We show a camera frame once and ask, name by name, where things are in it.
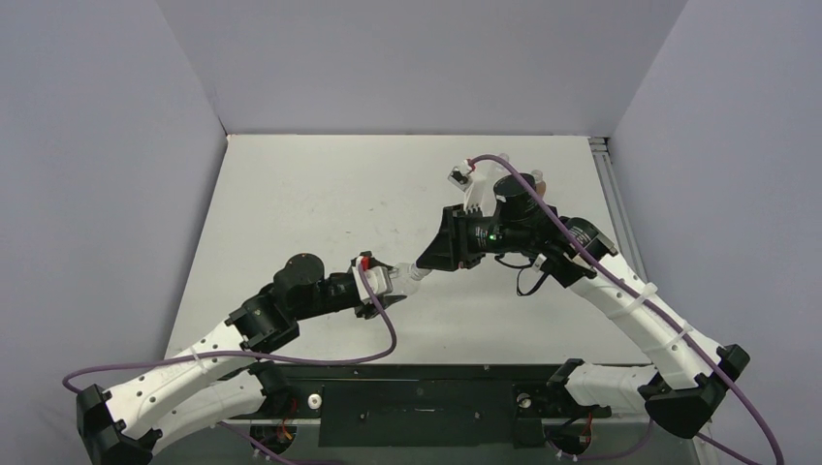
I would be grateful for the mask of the clear plastic bottle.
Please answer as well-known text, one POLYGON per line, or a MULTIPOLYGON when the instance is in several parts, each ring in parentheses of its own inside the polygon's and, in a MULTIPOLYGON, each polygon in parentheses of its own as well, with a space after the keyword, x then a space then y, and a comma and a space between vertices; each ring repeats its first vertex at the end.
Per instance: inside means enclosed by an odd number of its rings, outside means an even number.
POLYGON ((389 295, 415 294, 421 287, 422 281, 417 282, 409 277, 409 266, 413 263, 400 263, 399 267, 389 271, 391 291, 389 295))

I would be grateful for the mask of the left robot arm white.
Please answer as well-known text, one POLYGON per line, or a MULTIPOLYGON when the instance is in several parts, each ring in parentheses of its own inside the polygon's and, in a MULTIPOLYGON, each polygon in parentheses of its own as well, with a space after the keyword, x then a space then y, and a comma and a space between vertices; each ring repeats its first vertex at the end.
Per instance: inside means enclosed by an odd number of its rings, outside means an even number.
POLYGON ((303 320, 352 309, 380 316, 419 289, 427 272, 363 252, 345 272, 297 254, 226 320, 176 356, 114 387, 76 397, 77 428, 94 464, 147 464, 200 429, 237 416, 276 417, 296 402, 271 355, 295 340, 303 320))

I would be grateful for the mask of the blue white bottle cap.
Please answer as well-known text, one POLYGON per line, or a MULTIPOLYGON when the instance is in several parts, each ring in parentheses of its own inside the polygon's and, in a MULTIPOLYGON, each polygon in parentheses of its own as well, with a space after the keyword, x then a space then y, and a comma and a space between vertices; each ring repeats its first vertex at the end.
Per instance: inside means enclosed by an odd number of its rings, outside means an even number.
POLYGON ((415 263, 411 263, 408 273, 412 280, 420 282, 431 274, 431 269, 420 268, 415 263))

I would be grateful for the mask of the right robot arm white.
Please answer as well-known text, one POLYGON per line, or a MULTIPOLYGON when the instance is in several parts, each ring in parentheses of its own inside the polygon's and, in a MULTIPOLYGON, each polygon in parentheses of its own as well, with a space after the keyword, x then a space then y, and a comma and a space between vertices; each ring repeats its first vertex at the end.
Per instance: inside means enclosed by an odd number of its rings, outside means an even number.
POLYGON ((566 361, 548 381, 547 400, 561 414, 604 408, 646 413, 667 432, 691 439, 711 419, 750 361, 740 346, 722 346, 690 326, 644 282, 614 243, 584 218, 543 210, 528 191, 529 173, 493 177, 453 170, 464 193, 442 211, 439 231, 416 260, 418 270, 470 269, 487 254, 520 254, 599 309, 649 359, 618 367, 566 361))

